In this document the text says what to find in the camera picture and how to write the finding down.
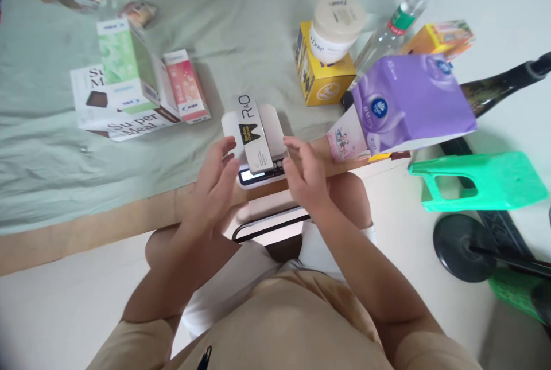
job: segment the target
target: bottle cap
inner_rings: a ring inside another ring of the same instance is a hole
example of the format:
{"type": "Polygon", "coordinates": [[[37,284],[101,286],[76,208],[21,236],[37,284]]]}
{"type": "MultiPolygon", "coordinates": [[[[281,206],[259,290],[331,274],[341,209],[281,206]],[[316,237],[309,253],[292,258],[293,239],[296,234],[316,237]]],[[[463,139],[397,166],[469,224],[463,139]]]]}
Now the bottle cap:
{"type": "Polygon", "coordinates": [[[545,53],[538,60],[530,63],[530,69],[538,76],[547,75],[551,72],[551,52],[545,53]]]}

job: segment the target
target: red and white box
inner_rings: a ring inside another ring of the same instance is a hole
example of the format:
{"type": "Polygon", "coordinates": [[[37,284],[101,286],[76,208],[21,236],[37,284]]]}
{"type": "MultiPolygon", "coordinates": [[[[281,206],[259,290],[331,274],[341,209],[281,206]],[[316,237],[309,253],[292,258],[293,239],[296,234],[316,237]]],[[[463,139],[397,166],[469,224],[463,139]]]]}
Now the red and white box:
{"type": "Polygon", "coordinates": [[[189,124],[210,119],[211,113],[187,52],[178,50],[165,54],[163,59],[182,119],[189,124]]]}

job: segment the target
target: wooden bed frame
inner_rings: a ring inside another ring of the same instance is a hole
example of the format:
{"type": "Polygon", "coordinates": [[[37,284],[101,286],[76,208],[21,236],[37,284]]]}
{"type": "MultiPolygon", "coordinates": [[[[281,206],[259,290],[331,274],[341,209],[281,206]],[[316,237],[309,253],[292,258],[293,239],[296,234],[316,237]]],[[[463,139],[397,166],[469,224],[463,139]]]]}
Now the wooden bed frame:
{"type": "MultiPolygon", "coordinates": [[[[312,145],[325,162],[328,177],[391,158],[390,154],[386,154],[369,160],[334,163],[327,138],[317,139],[312,142],[312,145]]],[[[182,208],[191,199],[194,187],[195,184],[189,184],[110,211],[84,216],[62,224],[0,236],[0,276],[176,224],[182,220],[182,208]]],[[[235,184],[232,205],[287,188],[286,180],[250,190],[243,190],[235,184]]]]}

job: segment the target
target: black round base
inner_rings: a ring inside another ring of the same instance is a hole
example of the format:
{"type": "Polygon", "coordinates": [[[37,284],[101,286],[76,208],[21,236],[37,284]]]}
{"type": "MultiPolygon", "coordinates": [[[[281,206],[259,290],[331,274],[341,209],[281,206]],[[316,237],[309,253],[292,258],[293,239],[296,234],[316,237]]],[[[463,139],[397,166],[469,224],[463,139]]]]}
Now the black round base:
{"type": "Polygon", "coordinates": [[[434,227],[433,242],[442,265],[462,281],[484,281],[496,268],[494,258],[469,249],[473,245],[495,251],[495,242],[485,226],[467,215],[453,214],[441,218],[434,227]]]}

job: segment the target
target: yellow box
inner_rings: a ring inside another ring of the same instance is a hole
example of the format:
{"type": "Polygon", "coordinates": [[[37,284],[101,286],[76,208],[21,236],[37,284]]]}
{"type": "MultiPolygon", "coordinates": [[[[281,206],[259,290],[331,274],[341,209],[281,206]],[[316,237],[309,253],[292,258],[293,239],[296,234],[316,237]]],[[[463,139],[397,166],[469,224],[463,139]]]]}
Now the yellow box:
{"type": "Polygon", "coordinates": [[[465,20],[428,23],[404,45],[400,54],[443,53],[447,60],[452,60],[471,47],[474,40],[465,20]]]}
{"type": "Polygon", "coordinates": [[[300,23],[295,54],[302,94],[306,106],[336,104],[356,76],[356,68],[349,54],[336,63],[325,64],[316,59],[309,47],[310,24],[300,23]]]}

